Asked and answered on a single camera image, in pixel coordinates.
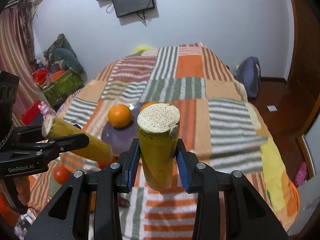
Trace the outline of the purple round plate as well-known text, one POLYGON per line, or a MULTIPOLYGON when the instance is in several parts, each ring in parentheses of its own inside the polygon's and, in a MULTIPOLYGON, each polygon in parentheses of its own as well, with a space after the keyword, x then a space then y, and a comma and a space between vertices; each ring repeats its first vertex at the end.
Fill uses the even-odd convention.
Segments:
POLYGON ((101 140, 109 144, 116 156, 128 151, 133 139, 138 138, 137 135, 137 116, 140 108, 144 103, 130 103, 129 109, 132 113, 132 121, 129 126, 122 129, 115 129, 109 122, 105 125, 101 140))

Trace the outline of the yellow bed sheet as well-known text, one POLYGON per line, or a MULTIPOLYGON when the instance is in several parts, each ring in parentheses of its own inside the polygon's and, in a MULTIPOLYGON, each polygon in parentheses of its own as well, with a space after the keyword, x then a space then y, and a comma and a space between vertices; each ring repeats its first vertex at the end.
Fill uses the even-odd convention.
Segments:
POLYGON ((297 188, 286 172, 274 140, 260 146, 268 203, 285 230, 296 221, 300 201, 297 188))

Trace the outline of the pink toy figure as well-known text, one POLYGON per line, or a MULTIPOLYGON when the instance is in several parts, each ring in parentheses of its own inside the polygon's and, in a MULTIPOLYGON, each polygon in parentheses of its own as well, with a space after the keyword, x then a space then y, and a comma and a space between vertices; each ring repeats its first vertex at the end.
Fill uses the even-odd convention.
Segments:
POLYGON ((48 104, 44 101, 41 101, 38 105, 40 113, 43 115, 43 119, 45 120, 49 115, 56 115, 56 111, 54 111, 48 104))

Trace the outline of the striped patchwork blanket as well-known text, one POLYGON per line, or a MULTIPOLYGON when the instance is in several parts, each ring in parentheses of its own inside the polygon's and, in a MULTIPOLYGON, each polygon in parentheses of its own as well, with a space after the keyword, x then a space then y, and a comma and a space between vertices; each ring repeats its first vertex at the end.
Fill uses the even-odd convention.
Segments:
POLYGON ((262 150, 270 133, 243 85, 200 43, 146 50, 107 66, 71 96, 57 117, 101 138, 116 120, 142 140, 133 190, 120 209, 124 239, 189 239, 195 194, 184 192, 173 158, 182 139, 187 150, 218 171, 242 171, 264 200, 262 150))

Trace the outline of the dark red grape upper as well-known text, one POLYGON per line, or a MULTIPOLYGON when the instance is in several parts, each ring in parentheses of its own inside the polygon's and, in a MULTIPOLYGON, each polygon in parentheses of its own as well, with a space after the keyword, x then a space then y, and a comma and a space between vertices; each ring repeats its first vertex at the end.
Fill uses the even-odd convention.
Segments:
POLYGON ((128 208, 130 206, 130 202, 121 196, 118 197, 118 204, 120 207, 128 208))

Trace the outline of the pink slipper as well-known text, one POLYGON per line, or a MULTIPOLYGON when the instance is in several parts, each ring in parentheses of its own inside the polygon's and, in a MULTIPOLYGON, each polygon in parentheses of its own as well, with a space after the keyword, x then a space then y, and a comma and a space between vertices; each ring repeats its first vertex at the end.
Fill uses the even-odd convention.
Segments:
POLYGON ((295 186, 299 187, 300 185, 303 185, 304 181, 306 181, 307 175, 308 175, 308 167, 306 165, 306 162, 302 162, 295 176, 295 186))

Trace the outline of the large orange front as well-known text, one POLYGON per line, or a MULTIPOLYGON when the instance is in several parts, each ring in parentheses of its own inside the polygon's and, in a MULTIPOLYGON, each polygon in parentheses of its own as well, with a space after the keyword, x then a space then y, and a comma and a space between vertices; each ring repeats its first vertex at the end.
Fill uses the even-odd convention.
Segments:
POLYGON ((154 101, 150 101, 150 102, 146 102, 144 105, 142 105, 141 107, 140 107, 140 112, 143 110, 143 109, 145 109, 146 107, 149 107, 149 106, 151 106, 151 105, 153 105, 153 104, 156 104, 157 102, 154 102, 154 101))

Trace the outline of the red bag in pile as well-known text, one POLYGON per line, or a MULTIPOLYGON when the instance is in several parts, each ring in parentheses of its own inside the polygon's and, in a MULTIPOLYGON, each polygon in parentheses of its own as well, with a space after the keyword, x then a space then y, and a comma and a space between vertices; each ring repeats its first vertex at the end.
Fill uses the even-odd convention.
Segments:
POLYGON ((42 86, 46 83, 47 77, 51 74, 51 71, 46 68, 40 68, 33 72, 32 77, 37 85, 42 86))

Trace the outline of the green storage box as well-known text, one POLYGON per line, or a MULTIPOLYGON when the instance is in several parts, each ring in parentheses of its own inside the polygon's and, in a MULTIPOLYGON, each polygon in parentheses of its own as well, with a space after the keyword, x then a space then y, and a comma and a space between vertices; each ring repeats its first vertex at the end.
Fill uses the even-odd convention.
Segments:
POLYGON ((65 102, 65 100, 78 89, 84 86, 83 81, 75 72, 68 70, 56 81, 51 83, 43 93, 47 101, 52 106, 57 106, 65 102))

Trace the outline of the yellow green round object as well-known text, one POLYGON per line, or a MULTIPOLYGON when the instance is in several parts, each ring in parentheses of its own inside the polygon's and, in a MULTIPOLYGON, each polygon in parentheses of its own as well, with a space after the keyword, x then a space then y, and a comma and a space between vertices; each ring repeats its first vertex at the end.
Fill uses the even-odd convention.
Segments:
POLYGON ((134 49, 134 51, 132 52, 132 55, 140 55, 142 52, 150 50, 151 48, 148 46, 138 46, 134 49))

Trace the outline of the orange box in pile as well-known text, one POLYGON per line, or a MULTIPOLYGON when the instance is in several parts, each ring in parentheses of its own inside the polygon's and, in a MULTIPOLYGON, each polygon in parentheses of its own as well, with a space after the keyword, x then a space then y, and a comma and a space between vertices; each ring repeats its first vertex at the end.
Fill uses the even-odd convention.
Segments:
POLYGON ((58 80, 63 74, 65 74, 65 70, 60 70, 54 73, 50 73, 50 75, 47 76, 46 84, 50 85, 51 83, 54 83, 56 80, 58 80))

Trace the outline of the red box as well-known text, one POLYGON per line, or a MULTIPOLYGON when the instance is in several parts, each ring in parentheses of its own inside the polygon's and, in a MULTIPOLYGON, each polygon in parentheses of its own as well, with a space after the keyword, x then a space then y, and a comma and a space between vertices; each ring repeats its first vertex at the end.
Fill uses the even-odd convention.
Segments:
POLYGON ((28 126, 32 123, 32 121, 39 115, 40 109, 40 100, 34 101, 31 106, 22 114, 22 117, 20 118, 20 121, 28 126))

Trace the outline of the large orange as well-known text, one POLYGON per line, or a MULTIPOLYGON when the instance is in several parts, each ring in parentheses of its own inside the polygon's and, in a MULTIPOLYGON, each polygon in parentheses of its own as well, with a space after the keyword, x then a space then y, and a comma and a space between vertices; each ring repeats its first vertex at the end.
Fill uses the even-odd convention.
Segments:
POLYGON ((124 104, 114 105, 110 108, 108 122, 116 129, 127 127, 132 121, 132 113, 128 106, 124 104))
POLYGON ((149 106, 151 106, 151 105, 153 105, 153 104, 156 104, 157 102, 154 102, 154 101, 150 101, 150 102, 146 102, 144 105, 142 105, 141 107, 140 107, 140 112, 143 110, 143 109, 145 109, 146 107, 149 107, 149 106))

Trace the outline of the red tomato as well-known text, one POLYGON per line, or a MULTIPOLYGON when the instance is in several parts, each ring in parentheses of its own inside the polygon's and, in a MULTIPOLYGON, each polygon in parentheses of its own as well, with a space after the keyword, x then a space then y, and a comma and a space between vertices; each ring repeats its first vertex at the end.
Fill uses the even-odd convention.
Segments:
POLYGON ((109 166, 110 164, 115 163, 117 159, 118 159, 117 156, 113 156, 113 158, 110 161, 98 161, 97 165, 101 170, 103 170, 105 167, 109 166))
POLYGON ((63 185, 70 178, 71 173, 64 166, 58 166, 54 169, 53 175, 55 181, 58 184, 63 185))

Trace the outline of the yellow sugarcane piece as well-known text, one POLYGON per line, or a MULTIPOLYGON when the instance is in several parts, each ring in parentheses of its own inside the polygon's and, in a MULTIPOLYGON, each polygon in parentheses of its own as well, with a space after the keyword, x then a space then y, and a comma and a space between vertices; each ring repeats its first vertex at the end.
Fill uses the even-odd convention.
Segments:
POLYGON ((48 140, 61 140, 64 151, 97 162, 109 163, 114 156, 109 144, 54 115, 47 116, 42 123, 42 136, 48 140))
POLYGON ((180 118, 179 109, 171 103, 153 104, 137 116, 144 176, 155 191, 171 184, 180 118))

